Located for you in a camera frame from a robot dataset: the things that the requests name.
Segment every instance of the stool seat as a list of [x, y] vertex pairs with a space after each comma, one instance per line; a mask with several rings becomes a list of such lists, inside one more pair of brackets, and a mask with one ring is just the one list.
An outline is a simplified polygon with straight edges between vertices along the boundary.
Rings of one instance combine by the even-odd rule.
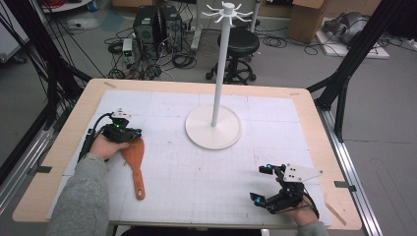
[[[220, 45], [221, 35], [217, 39]], [[247, 29], [232, 28], [230, 29], [229, 45], [227, 54], [231, 57], [245, 57], [256, 52], [260, 48], [260, 41], [256, 35]]]

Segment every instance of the caster wheel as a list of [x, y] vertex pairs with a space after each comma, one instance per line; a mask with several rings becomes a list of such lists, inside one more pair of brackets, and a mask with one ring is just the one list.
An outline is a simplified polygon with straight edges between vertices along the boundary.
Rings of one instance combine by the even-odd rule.
[[212, 76], [213, 76], [212, 72], [207, 72], [206, 73], [206, 80], [211, 80]]

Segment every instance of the computer tower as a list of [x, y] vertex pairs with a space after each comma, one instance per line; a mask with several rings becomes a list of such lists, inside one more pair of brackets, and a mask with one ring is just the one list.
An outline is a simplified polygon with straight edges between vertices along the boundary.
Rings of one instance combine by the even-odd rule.
[[160, 7], [162, 41], [168, 52], [182, 51], [182, 19], [175, 6]]
[[157, 8], [155, 6], [140, 6], [133, 22], [133, 30], [141, 59], [158, 59], [157, 48], [161, 43], [161, 33]]

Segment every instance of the round white base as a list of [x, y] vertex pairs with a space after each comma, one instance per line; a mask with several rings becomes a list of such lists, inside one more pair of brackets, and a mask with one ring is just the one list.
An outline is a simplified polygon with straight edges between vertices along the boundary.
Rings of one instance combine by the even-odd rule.
[[218, 108], [217, 125], [211, 125], [213, 106], [200, 106], [185, 122], [188, 137], [198, 146], [224, 149], [234, 145], [242, 135], [239, 117], [227, 107]]

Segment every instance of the wooden spatula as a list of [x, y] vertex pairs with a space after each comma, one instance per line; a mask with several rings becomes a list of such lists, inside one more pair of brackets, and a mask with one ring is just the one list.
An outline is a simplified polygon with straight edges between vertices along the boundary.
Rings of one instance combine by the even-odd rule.
[[145, 152], [145, 143], [142, 138], [134, 138], [129, 141], [129, 147], [122, 149], [126, 162], [132, 167], [133, 182], [135, 184], [136, 198], [145, 198], [144, 179], [142, 178], [141, 164]]

